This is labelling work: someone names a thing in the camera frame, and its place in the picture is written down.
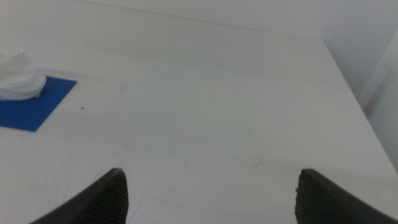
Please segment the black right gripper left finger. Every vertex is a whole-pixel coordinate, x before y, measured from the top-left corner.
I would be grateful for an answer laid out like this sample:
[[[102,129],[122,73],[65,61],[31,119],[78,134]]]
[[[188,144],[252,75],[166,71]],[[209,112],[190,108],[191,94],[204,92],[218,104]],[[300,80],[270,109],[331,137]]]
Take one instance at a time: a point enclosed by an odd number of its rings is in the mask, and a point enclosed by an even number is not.
[[[33,224],[125,224],[128,208],[126,175],[121,168],[112,168]]]

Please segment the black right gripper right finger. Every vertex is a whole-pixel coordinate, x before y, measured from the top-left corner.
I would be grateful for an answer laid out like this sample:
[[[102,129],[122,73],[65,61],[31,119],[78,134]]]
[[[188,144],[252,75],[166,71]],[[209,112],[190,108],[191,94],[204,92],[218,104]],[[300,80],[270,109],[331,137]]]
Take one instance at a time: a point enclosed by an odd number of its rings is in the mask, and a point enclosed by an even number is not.
[[[303,169],[295,198],[298,224],[397,224],[314,169]]]

